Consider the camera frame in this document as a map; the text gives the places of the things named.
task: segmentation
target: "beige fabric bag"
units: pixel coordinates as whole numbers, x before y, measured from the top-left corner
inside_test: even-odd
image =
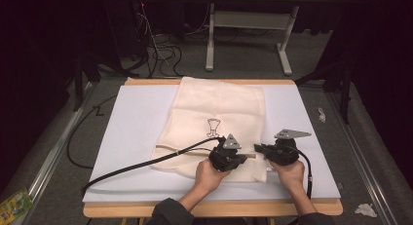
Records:
[[[213,136],[232,134],[242,149],[238,154],[250,156],[225,181],[266,181],[267,163],[254,151],[264,128],[265,100],[261,88],[234,85],[214,80],[184,77],[170,109],[167,126],[158,139],[152,159],[157,159]],[[211,150],[213,140],[196,148]],[[195,150],[153,165],[155,169],[175,170],[195,177],[200,161],[208,151]]]

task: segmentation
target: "gray carpet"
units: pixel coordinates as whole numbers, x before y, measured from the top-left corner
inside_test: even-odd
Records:
[[[184,42],[169,39],[165,44],[181,48],[182,60],[176,67],[176,71],[180,74],[198,78],[285,79],[274,48],[275,39],[282,35],[279,32],[269,32],[262,36],[258,36],[258,33],[261,33],[259,31],[247,31],[246,33],[248,34],[242,34],[232,42],[225,42],[225,40],[232,38],[231,34],[218,35],[219,40],[223,42],[215,44],[213,72],[205,72],[207,45],[206,39],[203,38],[204,35],[194,36],[202,39],[187,37]],[[287,55],[293,75],[287,79],[297,79],[313,71],[328,37],[329,35],[311,36],[308,32],[291,36]],[[157,38],[157,41],[163,42],[164,40]],[[169,65],[164,64],[163,69],[165,73],[171,75],[173,74],[171,67],[177,61],[177,57],[168,59],[168,61]],[[142,77],[148,75],[145,67],[136,70],[136,72],[141,73]],[[163,76],[159,69],[154,75]],[[116,94],[125,81],[125,78],[121,76],[110,76],[104,73],[102,76],[102,81],[96,86],[93,95],[84,106],[84,115],[94,105]],[[373,200],[357,168],[351,144],[339,118],[335,115],[335,107],[331,104],[327,94],[319,86],[302,87],[300,93],[334,179],[343,186],[340,193],[344,213],[334,217],[336,223],[338,225],[386,224],[382,222],[381,217],[372,218],[354,213],[359,204],[372,204]],[[19,188],[30,187],[49,151],[58,141],[62,130],[71,117],[73,98],[72,96],[27,155],[18,173],[2,194],[2,199],[7,198]],[[96,116],[93,113],[75,132],[70,143],[70,150],[76,162],[87,166],[94,164],[114,100],[111,99],[101,106],[100,113],[104,114],[103,116]],[[322,123],[318,119],[319,107],[326,114],[326,123]],[[350,126],[354,130],[357,143],[363,146],[367,162],[374,175],[377,176],[378,183],[383,187],[394,216],[399,224],[411,223],[413,219],[407,211],[409,207],[412,207],[413,202],[411,190],[392,162],[392,158],[365,113],[354,88],[352,88],[352,101],[349,108]],[[87,224],[88,218],[83,215],[82,211],[84,204],[80,196],[80,188],[88,182],[91,172],[89,169],[73,166],[63,155],[47,187],[41,194],[37,206],[27,217],[25,224]],[[285,224],[288,220],[290,218],[276,218],[276,224]],[[121,219],[94,219],[91,224],[121,224]],[[136,219],[129,219],[128,224],[136,224]]]

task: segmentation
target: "table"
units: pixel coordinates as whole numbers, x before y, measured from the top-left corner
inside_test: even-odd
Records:
[[[277,88],[281,88],[281,89],[288,88],[289,90],[293,89],[294,91],[296,90],[296,86],[294,85],[294,83],[289,80],[223,80],[223,81],[237,83],[237,84],[270,87],[270,88],[277,85]],[[122,90],[135,90],[135,91],[136,90],[140,90],[140,91],[147,90],[148,92],[148,91],[155,91],[156,87],[153,87],[153,86],[157,86],[157,85],[167,86],[168,90],[170,90],[173,87],[177,87],[178,83],[179,83],[179,80],[128,80],[126,82],[126,85],[122,87]],[[147,92],[142,93],[140,95],[133,94],[132,96],[136,95],[142,98],[142,95],[147,94]],[[150,99],[149,98],[150,96],[156,96],[156,95],[157,95],[156,93],[149,94],[147,95],[147,97],[148,99]],[[314,130],[308,119],[308,115],[305,111],[304,105],[302,103],[302,100],[299,94],[290,96],[289,94],[281,93],[281,96],[283,95],[286,96],[284,98],[284,102],[288,103],[289,99],[291,100],[291,103],[294,103],[295,101],[295,103],[297,103],[298,105],[295,103],[293,105],[299,107],[299,109],[297,109],[296,111],[299,111],[302,114],[302,117],[307,117],[307,119],[296,119],[295,121],[289,122],[291,126],[292,127],[303,126],[303,128],[306,128],[306,131],[310,131],[311,133],[314,133]],[[165,100],[165,99],[168,99],[167,97],[168,95],[166,93],[166,90],[161,90],[161,93],[159,97],[157,98],[157,100]],[[145,103],[140,104],[142,106],[141,110],[136,109],[136,107],[138,107],[137,106],[138,104],[134,105],[134,108],[133,106],[123,108],[123,106],[119,105],[119,104],[125,104],[125,103],[122,103],[123,102],[122,99],[124,99],[124,97],[122,95],[119,95],[115,103],[115,107],[114,107],[114,110],[111,116],[111,120],[106,130],[105,137],[102,140],[102,145],[100,147],[100,151],[99,151],[99,154],[96,160],[96,165],[94,168],[92,178],[100,176],[113,169],[117,169],[120,167],[120,165],[127,165],[127,166],[131,165],[134,159],[138,158],[136,153],[138,153],[138,155],[141,155],[141,156],[151,153],[150,149],[146,150],[146,152],[143,150],[143,148],[137,150],[136,143],[133,143],[132,140],[131,142],[134,147],[130,148],[128,152],[122,151],[120,149],[128,145],[129,139],[133,139],[136,137],[136,136],[133,136],[132,138],[122,138],[121,136],[124,135],[125,133],[127,136],[128,134],[131,134],[131,133],[135,133],[135,135],[139,135],[138,133],[136,133],[136,129],[139,130],[139,127],[138,126],[129,127],[128,124],[124,124],[124,122],[127,122],[126,120],[133,119],[131,118],[133,117],[132,113],[128,114],[126,120],[122,120],[122,118],[120,118],[119,116],[122,116],[123,115],[122,113],[128,113],[128,112],[135,112],[136,114],[140,114],[143,117],[147,116],[146,114],[142,114],[142,110],[144,109],[143,106],[145,106]],[[150,112],[152,112],[152,114],[156,113],[158,111],[157,109],[161,109],[164,111],[169,110],[168,107],[162,107],[162,106],[158,106],[157,104],[155,104],[151,107]],[[289,107],[285,107],[280,112],[282,113],[282,112],[290,112],[290,111],[291,109],[289,109]],[[270,113],[268,115],[269,119],[274,119],[273,117],[274,115],[275,114]],[[285,119],[286,118],[279,118],[277,125],[282,125],[282,122]],[[153,124],[153,127],[150,127],[151,129],[148,129],[147,126],[144,126],[144,129],[141,129],[141,130],[142,131],[155,130],[156,127],[157,125]],[[272,127],[270,129],[270,132],[272,132],[273,129],[277,129],[277,128],[278,127]],[[149,136],[150,134],[148,135],[148,133],[142,133],[141,135],[145,136],[145,138],[140,143],[142,146],[145,143],[147,144],[148,143],[147,141],[152,138]],[[268,132],[263,133],[263,136],[267,136],[262,139],[263,143],[268,143],[268,141],[271,141],[271,140],[274,141],[273,135],[270,135]],[[315,184],[314,184],[314,191],[313,191],[314,197],[312,198],[312,201],[315,204],[315,207],[320,212],[323,212],[325,214],[329,214],[329,215],[341,214],[343,211],[343,208],[340,202],[340,196],[336,188],[336,185],[334,183],[334,180],[332,179],[332,175],[331,175],[331,172],[329,171],[328,165],[326,164],[325,158],[322,155],[322,151],[320,151],[316,135],[313,134],[308,139],[298,138],[296,141],[297,141],[297,146],[304,147],[303,149],[301,149],[300,147],[299,148],[302,151],[305,151],[306,155],[308,154],[308,157],[310,159],[317,158],[316,160],[317,163],[313,166],[313,176],[315,177]],[[117,144],[116,148],[119,148],[119,149],[113,149],[114,144]],[[129,172],[129,173],[125,173],[124,175],[114,176],[112,178],[107,179],[106,181],[103,181],[101,183],[99,182],[99,185],[96,185],[95,187],[92,186],[84,198],[85,215],[88,217],[150,217],[153,207],[158,201],[168,196],[172,196],[172,198],[181,197],[185,193],[185,191],[192,186],[192,183],[193,183],[192,179],[181,177],[179,178],[179,180],[169,181],[169,185],[168,185],[169,191],[167,190],[167,192],[160,192],[154,189],[153,187],[162,187],[162,186],[156,186],[156,185],[151,186],[151,182],[149,182],[148,180],[146,180],[147,178],[145,178],[147,176],[145,175],[145,172],[148,172],[148,170],[150,169],[140,169],[140,170],[142,171]],[[173,175],[171,173],[158,172],[158,171],[157,172],[151,171],[151,174],[158,174],[162,176],[162,178],[159,178],[159,180],[155,182],[158,184],[162,184],[162,180],[164,177],[166,177],[165,179],[166,181],[169,180],[169,177],[171,178],[177,177],[176,175]],[[279,184],[276,182],[277,177],[274,177],[273,180],[275,180],[273,183]],[[138,191],[131,191],[131,192],[128,191],[131,188],[135,187],[134,185],[133,187],[130,187],[129,184],[134,184],[135,182],[142,182],[142,181],[144,182],[144,184],[139,185],[139,183],[137,183],[135,184],[136,187],[144,188],[145,186],[150,186],[153,192],[145,191],[144,194],[137,196],[139,194]],[[218,190],[215,191],[216,193],[213,192],[209,198],[206,198],[203,202],[197,205],[192,211],[192,213],[195,216],[199,216],[199,217],[283,216],[283,215],[296,214],[296,210],[295,210],[295,207],[291,199],[289,198],[288,194],[285,192],[285,190],[282,187],[274,187],[274,185],[270,185],[269,183],[261,183],[261,184],[251,183],[251,184],[248,184],[247,186],[243,184],[243,186],[245,186],[244,188],[239,188],[241,187],[240,185],[221,184],[220,188],[218,188]],[[115,193],[114,193],[114,191],[110,190],[113,187],[119,188],[120,190],[119,191],[115,190]],[[250,191],[250,189],[248,189],[248,188],[254,189],[254,187],[256,187],[259,190]],[[268,191],[268,188],[270,188],[271,191],[275,191],[277,193],[274,193],[274,195],[266,195],[266,193],[264,193],[264,195],[259,195],[261,189],[263,190],[263,192],[266,192]],[[245,190],[249,190],[249,192],[251,192],[252,194],[256,194],[254,196],[256,199],[252,200],[252,199],[244,198],[244,199],[235,200],[233,196],[227,195],[228,191],[229,192],[245,192]],[[243,194],[245,193],[239,193],[237,197],[242,197]]]
[[[297,18],[299,6],[294,6],[290,14],[273,13],[246,13],[215,11],[214,3],[209,5],[209,36],[206,49],[206,71],[213,70],[213,30],[215,26],[242,27],[259,29],[278,29],[284,31],[281,43],[277,43],[277,52],[282,63],[282,70],[285,76],[292,74],[285,48]]]

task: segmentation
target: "wire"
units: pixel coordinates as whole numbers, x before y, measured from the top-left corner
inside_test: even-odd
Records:
[[[150,166],[150,165],[153,165],[153,164],[157,164],[157,163],[159,163],[159,162],[161,162],[161,161],[164,161],[164,160],[167,160],[167,159],[170,159],[170,158],[179,156],[179,155],[181,155],[181,154],[184,154],[184,153],[190,151],[192,148],[197,147],[197,146],[199,146],[199,145],[201,145],[201,144],[204,144],[204,143],[206,143],[206,142],[209,142],[209,141],[212,141],[212,140],[222,141],[222,138],[225,138],[225,137],[208,138],[208,139],[205,139],[205,140],[203,140],[203,141],[200,141],[200,142],[198,142],[198,143],[196,143],[196,144],[193,144],[193,145],[191,145],[191,146],[189,146],[189,147],[187,147],[187,148],[185,148],[185,149],[176,151],[176,153],[168,154],[168,155],[165,155],[165,156],[163,156],[163,157],[161,157],[161,158],[158,158],[158,159],[154,159],[154,160],[151,160],[151,161],[147,161],[147,162],[144,162],[144,163],[140,163],[140,164],[137,164],[137,165],[133,165],[133,166],[130,166],[130,167],[126,167],[126,168],[123,168],[123,169],[118,169],[118,170],[112,171],[112,172],[110,172],[110,173],[104,174],[103,176],[98,177],[98,178],[92,180],[91,182],[89,182],[88,184],[86,184],[85,187],[83,187],[83,189],[82,189],[82,196],[85,196],[86,191],[87,191],[92,185],[96,184],[97,182],[99,182],[99,181],[101,181],[101,180],[103,180],[103,179],[106,179],[106,178],[115,176],[115,175],[120,174],[120,173],[124,173],[124,172],[129,171],[129,170],[132,170],[132,169],[140,169],[140,168],[143,168],[143,167],[146,167],[146,166]]]
[[[93,169],[93,167],[89,167],[89,166],[85,166],[85,165],[78,164],[78,163],[76,163],[76,162],[72,159],[72,157],[70,156],[70,143],[71,143],[71,141],[72,141],[73,135],[75,134],[76,130],[79,129],[79,127],[83,124],[83,122],[85,122],[85,120],[86,120],[97,108],[99,108],[102,104],[106,103],[107,101],[109,101],[110,99],[112,99],[112,98],[114,98],[114,97],[116,97],[116,96],[117,96],[117,95],[112,95],[112,96],[106,98],[105,100],[103,100],[103,101],[102,101],[101,103],[99,103],[98,105],[93,106],[93,109],[92,109],[91,111],[89,111],[89,112],[85,115],[85,117],[83,117],[83,119],[82,119],[79,123],[77,123],[76,126],[73,128],[72,132],[70,133],[70,135],[69,135],[69,137],[68,137],[68,139],[67,139],[66,155],[67,155],[67,158],[68,158],[68,160],[70,161],[70,163],[72,163],[74,166],[79,167],[79,168],[82,168],[82,169]]]

